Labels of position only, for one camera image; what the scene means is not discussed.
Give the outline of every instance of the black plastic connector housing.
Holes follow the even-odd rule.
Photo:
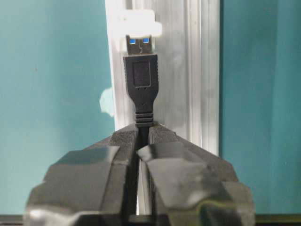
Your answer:
[[[135,104],[138,127],[153,125],[153,104],[159,90],[157,54],[123,57],[127,94]]]

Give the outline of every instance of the usb plug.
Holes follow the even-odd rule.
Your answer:
[[[158,94],[158,56],[152,52],[151,36],[132,39],[126,36],[127,56],[123,57],[127,94],[135,104],[138,127],[153,125],[153,104]]]

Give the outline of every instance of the usb cable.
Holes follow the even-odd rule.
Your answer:
[[[153,125],[153,104],[158,94],[158,56],[152,52],[151,36],[133,39],[128,35],[123,57],[127,94],[135,104],[136,126]]]

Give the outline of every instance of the teal background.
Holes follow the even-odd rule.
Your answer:
[[[99,98],[111,87],[104,0],[0,3],[0,214],[70,150],[114,131]]]
[[[221,155],[257,213],[301,213],[301,1],[221,10]]]

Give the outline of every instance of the blue usb insert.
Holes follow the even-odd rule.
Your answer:
[[[136,44],[136,39],[130,39],[130,44]]]
[[[149,43],[150,42],[150,39],[149,38],[144,38],[143,39],[143,43]]]

